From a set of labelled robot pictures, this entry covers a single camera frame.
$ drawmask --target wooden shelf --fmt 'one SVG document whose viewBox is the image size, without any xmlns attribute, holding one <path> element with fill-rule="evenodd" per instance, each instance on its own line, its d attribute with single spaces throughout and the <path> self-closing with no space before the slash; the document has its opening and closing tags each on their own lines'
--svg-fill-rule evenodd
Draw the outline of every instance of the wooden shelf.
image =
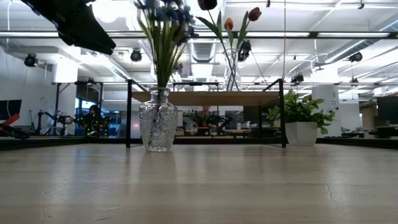
<svg viewBox="0 0 398 224">
<path fill-rule="evenodd" d="M 150 100 L 150 93 L 135 91 L 132 97 L 143 103 Z M 278 99 L 278 92 L 270 91 L 186 91 L 171 92 L 169 96 L 169 101 L 175 106 L 261 106 Z"/>
</svg>

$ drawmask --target white ceiling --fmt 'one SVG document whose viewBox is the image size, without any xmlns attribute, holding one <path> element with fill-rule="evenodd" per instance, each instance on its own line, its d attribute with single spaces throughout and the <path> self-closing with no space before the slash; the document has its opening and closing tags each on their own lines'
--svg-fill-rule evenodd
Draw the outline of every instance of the white ceiling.
<svg viewBox="0 0 398 224">
<path fill-rule="evenodd" d="M 251 10 L 254 6 L 261 6 L 262 16 L 257 22 L 250 23 L 248 29 L 251 31 L 281 31 L 284 30 L 284 8 L 283 1 L 273 0 L 270 8 L 265 8 L 266 1 L 260 1 L 259 3 L 239 3 L 245 2 L 245 0 L 228 0 L 227 8 L 225 10 L 224 17 L 232 17 L 234 20 L 234 30 L 240 29 L 240 20 L 246 11 Z M 343 4 L 340 4 L 335 10 L 331 10 L 339 0 L 288 0 L 286 10 L 286 29 L 294 31 L 369 31 L 372 27 L 393 16 L 398 12 L 398 1 L 396 0 L 368 0 L 366 6 L 362 10 L 355 8 L 352 9 L 341 9 L 347 7 L 358 6 L 359 0 L 345 0 Z M 126 19 L 124 16 L 131 13 L 126 9 L 130 9 L 131 5 L 128 1 L 114 1 L 116 7 L 116 13 L 121 17 L 116 19 L 112 23 L 104 23 L 99 21 L 105 30 L 118 30 L 127 31 L 129 30 L 126 25 Z M 7 7 L 9 1 L 0 0 L 0 30 L 8 30 L 8 11 Z M 375 9 L 374 7 L 397 7 L 395 9 Z M 36 16 L 29 7 L 24 4 L 12 3 L 9 10 L 9 24 L 10 30 L 55 30 L 53 24 L 46 21 L 41 16 Z M 151 81 L 152 78 L 149 76 L 151 62 L 143 55 L 141 62 L 131 62 L 129 59 L 129 52 L 133 48 L 140 47 L 136 39 L 115 39 L 117 48 L 112 58 L 117 61 L 123 69 L 130 72 L 137 81 Z M 266 77 L 271 77 L 268 81 L 275 80 L 287 73 L 290 69 L 297 66 L 303 59 L 311 57 L 317 54 L 330 53 L 350 40 L 317 40 L 315 51 L 314 40 L 286 40 L 286 56 L 285 69 L 284 69 L 284 40 L 282 39 L 250 39 L 252 44 L 252 51 L 254 52 L 255 58 L 258 63 L 254 60 L 251 55 L 246 61 L 245 66 L 239 69 L 240 74 L 244 77 L 243 82 L 261 81 L 261 73 Z M 398 40 L 382 40 L 373 46 L 368 47 L 361 51 L 364 55 L 364 60 L 359 64 L 354 64 L 353 73 L 359 75 L 365 72 L 371 72 L 382 66 L 393 63 L 398 58 L 398 52 L 392 51 L 389 54 L 385 54 L 381 57 L 367 60 L 373 56 L 379 55 L 387 50 L 393 49 L 398 45 Z M 65 52 L 74 53 L 73 48 L 64 44 L 60 39 L 11 39 L 9 46 L 12 49 L 19 49 L 24 47 L 57 47 Z M 124 52 L 123 58 L 119 56 L 119 52 Z M 221 54 L 222 48 L 219 47 L 219 52 L 216 62 L 219 65 L 213 67 L 212 74 L 218 78 L 223 77 L 224 73 L 224 59 Z M 92 76 L 96 80 L 102 81 L 113 81 L 112 73 L 99 63 L 81 58 L 79 55 L 73 55 L 74 57 L 81 60 L 90 69 L 79 69 L 79 75 Z M 181 61 L 186 64 L 183 72 L 189 72 L 187 65 L 188 55 L 183 55 Z M 351 70 L 347 70 L 351 65 L 347 62 L 338 62 L 333 65 L 340 71 L 339 76 L 341 80 L 347 81 L 351 78 Z M 304 75 L 309 78 L 311 69 L 304 70 Z M 377 77 L 388 77 L 398 73 L 398 69 L 389 70 L 386 73 L 379 74 Z"/>
</svg>

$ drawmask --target potted plant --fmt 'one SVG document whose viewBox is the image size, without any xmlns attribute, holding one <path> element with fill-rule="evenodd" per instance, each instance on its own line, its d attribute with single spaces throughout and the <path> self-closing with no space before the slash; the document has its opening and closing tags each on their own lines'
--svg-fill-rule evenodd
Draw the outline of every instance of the potted plant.
<svg viewBox="0 0 398 224">
<path fill-rule="evenodd" d="M 317 140 L 319 128 L 322 134 L 327 134 L 328 122 L 332 122 L 335 113 L 323 113 L 323 110 L 314 113 L 314 109 L 319 109 L 319 104 L 323 99 L 313 100 L 311 96 L 299 101 L 298 94 L 290 90 L 285 95 L 285 122 L 286 137 L 289 144 L 294 146 L 313 146 Z M 268 109 L 269 120 L 280 119 L 280 108 L 275 106 Z"/>
<path fill-rule="evenodd" d="M 150 43 L 157 87 L 151 88 L 151 100 L 139 107 L 142 141 L 149 151 L 168 151 L 177 127 L 177 108 L 169 103 L 167 82 L 178 69 L 177 62 L 188 39 L 195 36 L 193 16 L 181 0 L 137 0 L 144 21 L 138 23 Z"/>
<path fill-rule="evenodd" d="M 221 11 L 218 14 L 217 22 L 215 22 L 210 13 L 210 10 L 214 9 L 217 6 L 217 0 L 198 0 L 198 4 L 201 10 L 208 11 L 211 22 L 203 17 L 197 17 L 198 20 L 204 23 L 204 25 L 206 25 L 217 36 L 217 38 L 220 40 L 224 48 L 225 64 L 226 64 L 226 70 L 224 74 L 224 91 L 232 91 L 232 90 L 241 91 L 242 90 L 241 78 L 239 72 L 237 71 L 238 52 L 242 50 L 241 47 L 244 43 L 244 39 L 247 34 L 246 29 L 248 25 L 250 24 L 250 22 L 257 21 L 260 18 L 262 12 L 258 7 L 254 8 L 250 12 L 246 11 L 243 17 L 241 29 L 239 33 L 235 34 L 232 32 L 232 29 L 234 27 L 233 20 L 231 18 L 227 18 L 227 20 L 225 20 L 224 29 L 228 33 L 229 46 L 230 46 L 230 49 L 227 49 L 225 47 L 223 34 L 222 34 L 223 26 L 221 25 Z M 234 46 L 235 38 L 237 38 L 238 41 Z"/>
</svg>

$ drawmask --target glass vase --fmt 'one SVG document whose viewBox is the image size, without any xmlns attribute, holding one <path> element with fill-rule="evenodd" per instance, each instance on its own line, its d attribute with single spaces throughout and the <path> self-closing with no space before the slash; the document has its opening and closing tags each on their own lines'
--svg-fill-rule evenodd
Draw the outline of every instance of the glass vase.
<svg viewBox="0 0 398 224">
<path fill-rule="evenodd" d="M 139 106 L 142 142 L 148 151 L 167 152 L 173 145 L 178 109 L 169 102 L 168 88 L 155 87 L 149 92 L 150 101 Z"/>
<path fill-rule="evenodd" d="M 238 69 L 238 55 L 235 56 L 235 49 L 227 49 L 224 53 L 225 72 L 224 72 L 224 91 L 242 91 L 241 76 Z"/>
</svg>

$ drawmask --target ceiling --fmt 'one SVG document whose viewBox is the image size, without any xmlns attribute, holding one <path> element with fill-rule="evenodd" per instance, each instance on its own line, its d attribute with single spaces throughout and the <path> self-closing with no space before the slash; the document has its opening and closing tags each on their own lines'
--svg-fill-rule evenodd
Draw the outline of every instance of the ceiling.
<svg viewBox="0 0 398 224">
<path fill-rule="evenodd" d="M 367 0 L 365 8 L 358 10 L 359 0 L 287 0 L 286 15 L 284 14 L 284 1 L 272 0 L 270 8 L 266 8 L 266 1 L 252 0 L 247 3 L 245 0 L 227 0 L 224 19 L 231 17 L 234 20 L 234 30 L 239 30 L 241 19 L 246 11 L 259 6 L 262 10 L 262 16 L 256 22 L 250 23 L 250 31 L 348 31 L 348 32 L 367 32 L 373 27 L 385 21 L 386 19 L 398 13 L 398 1 L 396 0 Z M 134 25 L 134 6 L 131 1 L 120 0 L 112 1 L 112 9 L 117 19 L 111 23 L 105 23 L 101 20 L 102 15 L 96 13 L 99 23 L 106 31 L 129 31 Z M 24 30 L 24 31 L 54 31 L 53 24 L 41 16 L 36 16 L 29 7 L 14 1 L 0 0 L 0 30 Z M 304 60 L 317 62 L 317 55 L 326 55 L 331 53 L 352 40 L 341 39 L 319 39 L 317 41 L 310 39 L 250 39 L 252 45 L 252 54 L 245 61 L 244 66 L 239 68 L 242 76 L 242 82 L 272 82 L 277 78 L 286 76 L 289 78 L 295 73 L 289 73 L 292 69 L 300 65 Z M 111 56 L 118 66 L 128 72 L 133 79 L 138 82 L 155 81 L 150 76 L 151 61 L 148 56 L 143 54 L 140 62 L 132 62 L 129 58 L 133 48 L 139 48 L 140 43 L 137 39 L 115 39 L 117 47 Z M 28 47 L 36 47 L 38 54 L 43 55 L 41 60 L 51 60 L 51 57 L 45 56 L 45 52 L 40 52 L 40 47 L 56 47 L 76 58 L 81 65 L 79 76 L 93 77 L 97 81 L 113 82 L 114 75 L 100 62 L 96 62 L 87 55 L 77 53 L 74 47 L 69 47 L 60 39 L 10 39 L 8 47 L 13 49 L 16 54 L 23 56 Z M 348 82 L 351 76 L 357 76 L 397 62 L 398 40 L 382 40 L 378 43 L 361 50 L 364 58 L 362 62 L 354 63 L 351 70 L 351 64 L 346 61 L 340 61 L 332 65 L 325 66 L 325 69 L 338 70 L 340 81 Z M 184 64 L 182 77 L 191 77 L 192 70 L 196 69 L 195 75 L 199 74 L 206 65 L 192 65 L 190 54 L 182 56 L 180 61 Z M 215 60 L 212 61 L 211 78 L 209 80 L 223 81 L 225 63 L 223 49 L 219 44 L 216 50 Z M 300 69 L 297 72 L 303 73 L 305 81 L 311 81 L 312 74 L 317 72 L 316 67 L 309 66 Z M 368 76 L 361 82 L 377 82 L 388 77 L 398 75 L 398 67 L 391 66 L 384 72 Z M 250 86 L 248 90 L 255 90 L 256 86 Z"/>
</svg>

